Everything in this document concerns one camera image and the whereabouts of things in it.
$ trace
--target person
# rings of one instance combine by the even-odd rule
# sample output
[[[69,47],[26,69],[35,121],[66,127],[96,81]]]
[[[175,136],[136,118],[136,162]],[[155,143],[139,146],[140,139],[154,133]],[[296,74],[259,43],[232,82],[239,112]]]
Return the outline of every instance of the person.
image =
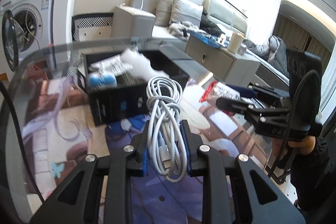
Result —
[[[281,142],[272,139],[274,155],[278,154]],[[299,148],[290,175],[297,193],[294,205],[307,223],[335,223],[336,171],[330,161],[327,141],[323,137],[306,136],[302,142],[289,141],[288,146]]]

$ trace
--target washing machine label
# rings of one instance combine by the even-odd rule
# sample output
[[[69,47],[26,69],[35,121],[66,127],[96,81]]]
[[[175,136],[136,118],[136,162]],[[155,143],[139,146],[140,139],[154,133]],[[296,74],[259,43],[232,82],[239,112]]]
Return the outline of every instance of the washing machine label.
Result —
[[[41,0],[41,10],[49,8],[49,0]]]

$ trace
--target red and white package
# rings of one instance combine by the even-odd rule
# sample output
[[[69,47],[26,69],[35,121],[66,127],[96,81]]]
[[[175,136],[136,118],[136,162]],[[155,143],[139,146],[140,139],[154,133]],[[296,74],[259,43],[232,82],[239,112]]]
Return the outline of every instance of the red and white package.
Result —
[[[214,104],[219,97],[230,98],[233,100],[240,100],[240,93],[237,90],[230,88],[229,86],[220,83],[220,82],[212,82],[205,92],[203,93],[202,97],[199,99],[200,103],[209,102],[210,104]],[[223,111],[229,116],[234,116],[234,112],[230,111]]]

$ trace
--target coiled usb cable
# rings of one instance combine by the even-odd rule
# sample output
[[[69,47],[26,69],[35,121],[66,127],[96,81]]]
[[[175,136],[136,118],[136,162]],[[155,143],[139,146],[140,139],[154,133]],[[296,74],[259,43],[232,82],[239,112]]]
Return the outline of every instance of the coiled usb cable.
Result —
[[[167,90],[169,96],[162,95]],[[181,85],[168,77],[153,77],[147,85],[150,111],[147,147],[158,174],[180,182],[187,172],[187,154],[180,131]]]

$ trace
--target glass tabletop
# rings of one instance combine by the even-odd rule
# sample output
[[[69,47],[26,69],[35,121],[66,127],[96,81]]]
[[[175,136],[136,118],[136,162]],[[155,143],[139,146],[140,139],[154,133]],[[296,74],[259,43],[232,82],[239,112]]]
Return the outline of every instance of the glass tabletop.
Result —
[[[20,63],[8,87],[21,135],[16,134],[6,102],[0,112],[3,196],[23,222],[29,222],[41,205],[38,193],[47,199],[88,153],[109,155],[142,132],[148,115],[95,127],[85,88],[78,81],[78,69],[84,66],[83,54],[122,52],[135,44],[139,51],[161,51],[190,75],[181,102],[181,118],[188,121],[192,133],[226,155],[245,153],[260,168],[265,167],[270,140],[255,135],[242,115],[230,117],[207,102],[200,103],[205,88],[218,79],[167,40],[116,38],[45,48]],[[149,166],[144,178],[132,180],[134,223],[152,223],[158,217],[160,223],[201,223],[202,196],[200,178],[186,177],[171,185]]]

